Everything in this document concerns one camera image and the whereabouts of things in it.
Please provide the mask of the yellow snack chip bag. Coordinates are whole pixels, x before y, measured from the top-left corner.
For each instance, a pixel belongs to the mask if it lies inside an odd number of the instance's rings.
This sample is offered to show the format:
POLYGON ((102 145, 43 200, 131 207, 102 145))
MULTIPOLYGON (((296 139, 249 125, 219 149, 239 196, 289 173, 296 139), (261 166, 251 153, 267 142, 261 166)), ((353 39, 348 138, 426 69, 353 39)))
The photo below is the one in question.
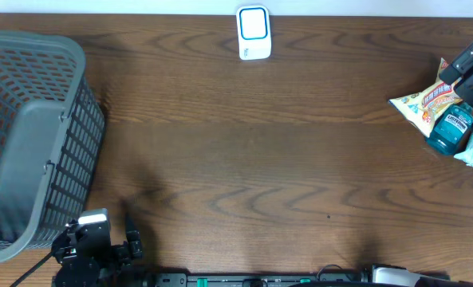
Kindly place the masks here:
POLYGON ((439 78, 439 75, 448 66, 448 62, 441 58, 436 81, 433 85, 422 92, 393 98, 388 101, 426 137, 431 135, 436 121, 451 105, 463 101, 455 93, 454 85, 448 85, 439 78))

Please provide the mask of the blue Listerine mouthwash bottle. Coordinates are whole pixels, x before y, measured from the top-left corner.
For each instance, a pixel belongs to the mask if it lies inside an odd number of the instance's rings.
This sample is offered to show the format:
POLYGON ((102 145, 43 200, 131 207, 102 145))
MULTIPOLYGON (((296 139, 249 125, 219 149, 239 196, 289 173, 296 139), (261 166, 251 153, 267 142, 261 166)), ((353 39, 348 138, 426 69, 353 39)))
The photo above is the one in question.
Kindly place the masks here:
POLYGON ((472 123, 472 107, 464 102, 453 104, 437 120, 425 141, 442 155, 454 155, 462 148, 472 123))

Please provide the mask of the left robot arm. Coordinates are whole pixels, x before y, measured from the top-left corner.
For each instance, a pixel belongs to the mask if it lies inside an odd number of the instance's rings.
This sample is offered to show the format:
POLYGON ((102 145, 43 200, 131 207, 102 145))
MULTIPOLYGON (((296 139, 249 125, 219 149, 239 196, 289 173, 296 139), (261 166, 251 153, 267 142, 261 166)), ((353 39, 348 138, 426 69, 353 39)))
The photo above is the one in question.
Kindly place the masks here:
POLYGON ((52 285, 150 286, 147 272, 133 262, 144 255, 140 232, 129 215, 125 216, 126 240, 113 245, 106 209, 86 211, 65 225, 53 242, 51 255, 61 265, 52 285))

